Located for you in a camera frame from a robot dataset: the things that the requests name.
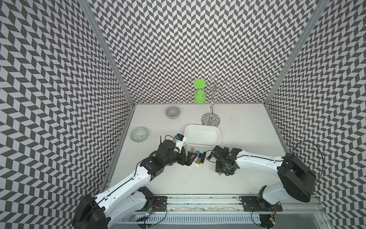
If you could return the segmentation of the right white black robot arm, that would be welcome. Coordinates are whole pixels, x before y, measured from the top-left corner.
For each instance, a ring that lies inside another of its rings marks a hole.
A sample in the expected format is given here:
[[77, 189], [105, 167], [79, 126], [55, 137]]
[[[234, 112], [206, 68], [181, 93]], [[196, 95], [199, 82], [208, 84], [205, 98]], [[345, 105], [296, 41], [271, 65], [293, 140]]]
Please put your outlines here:
[[272, 185], [261, 187], [254, 203], [261, 210], [270, 208], [283, 200], [293, 198], [308, 203], [316, 183], [316, 173], [305, 165], [296, 155], [261, 156], [239, 148], [215, 146], [208, 156], [214, 158], [215, 171], [233, 175], [238, 169], [253, 169], [279, 179]]

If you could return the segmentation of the white plastic storage box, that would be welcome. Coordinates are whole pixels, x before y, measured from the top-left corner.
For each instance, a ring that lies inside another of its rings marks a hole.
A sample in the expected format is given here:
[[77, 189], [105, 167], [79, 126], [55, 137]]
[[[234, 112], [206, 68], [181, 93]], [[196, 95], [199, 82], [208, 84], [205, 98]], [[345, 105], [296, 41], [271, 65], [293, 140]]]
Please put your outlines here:
[[217, 127], [203, 125], [188, 125], [184, 136], [186, 143], [192, 146], [208, 147], [221, 143], [221, 133]]

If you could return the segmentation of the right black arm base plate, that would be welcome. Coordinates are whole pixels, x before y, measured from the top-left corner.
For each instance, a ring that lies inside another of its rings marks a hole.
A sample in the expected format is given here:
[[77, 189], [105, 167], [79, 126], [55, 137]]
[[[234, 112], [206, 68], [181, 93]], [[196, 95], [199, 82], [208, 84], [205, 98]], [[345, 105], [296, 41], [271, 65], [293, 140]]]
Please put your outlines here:
[[253, 211], [282, 212], [283, 211], [282, 205], [280, 203], [271, 205], [263, 199], [258, 200], [257, 196], [240, 196], [239, 200], [241, 201], [245, 212], [253, 212]]

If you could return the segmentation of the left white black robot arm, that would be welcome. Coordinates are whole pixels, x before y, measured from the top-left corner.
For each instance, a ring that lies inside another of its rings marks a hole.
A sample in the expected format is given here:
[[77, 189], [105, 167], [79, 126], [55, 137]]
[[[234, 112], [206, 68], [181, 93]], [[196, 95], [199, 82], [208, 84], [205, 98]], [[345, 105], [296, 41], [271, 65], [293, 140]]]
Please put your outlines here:
[[178, 163], [190, 166], [196, 153], [186, 152], [181, 140], [161, 141], [156, 151], [139, 162], [133, 173], [95, 196], [80, 199], [71, 225], [74, 229], [109, 229], [127, 215], [149, 209], [155, 195], [146, 187], [165, 167]]

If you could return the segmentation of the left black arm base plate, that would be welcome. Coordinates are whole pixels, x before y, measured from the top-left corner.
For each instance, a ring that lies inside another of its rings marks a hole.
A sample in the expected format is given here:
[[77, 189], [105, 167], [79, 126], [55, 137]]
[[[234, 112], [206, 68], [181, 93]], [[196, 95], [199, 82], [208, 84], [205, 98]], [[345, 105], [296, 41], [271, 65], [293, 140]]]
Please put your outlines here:
[[155, 196], [154, 198], [148, 198], [146, 204], [140, 211], [148, 211], [148, 209], [154, 209], [154, 212], [165, 212], [167, 209], [167, 196]]

